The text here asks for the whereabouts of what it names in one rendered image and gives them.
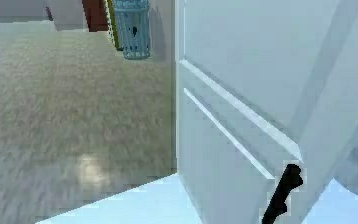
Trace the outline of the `blue slatted garbage can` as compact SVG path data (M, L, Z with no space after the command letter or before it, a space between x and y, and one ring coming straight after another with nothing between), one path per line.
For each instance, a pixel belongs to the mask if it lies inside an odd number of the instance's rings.
M112 3L123 56L142 60L150 56L149 0L114 0Z

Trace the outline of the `green slatted garbage container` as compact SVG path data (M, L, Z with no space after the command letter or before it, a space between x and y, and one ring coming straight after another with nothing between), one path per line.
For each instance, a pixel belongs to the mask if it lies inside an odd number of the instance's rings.
M122 42L119 40L117 27L114 17L114 10L112 6L112 0L103 0L105 11L106 11L106 18L108 24L108 36L112 43L112 45L118 50L122 51L123 46Z

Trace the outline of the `white panelled room door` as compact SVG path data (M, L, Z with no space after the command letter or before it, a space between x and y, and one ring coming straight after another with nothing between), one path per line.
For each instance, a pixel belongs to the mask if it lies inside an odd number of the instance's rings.
M303 224L358 145L358 0L176 0L177 172L202 224Z

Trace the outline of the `red-brown wooden cupboard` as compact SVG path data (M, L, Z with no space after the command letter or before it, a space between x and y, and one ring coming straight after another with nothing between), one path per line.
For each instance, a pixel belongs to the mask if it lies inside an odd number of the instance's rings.
M89 31L107 31L108 23L104 0L82 0L82 4Z

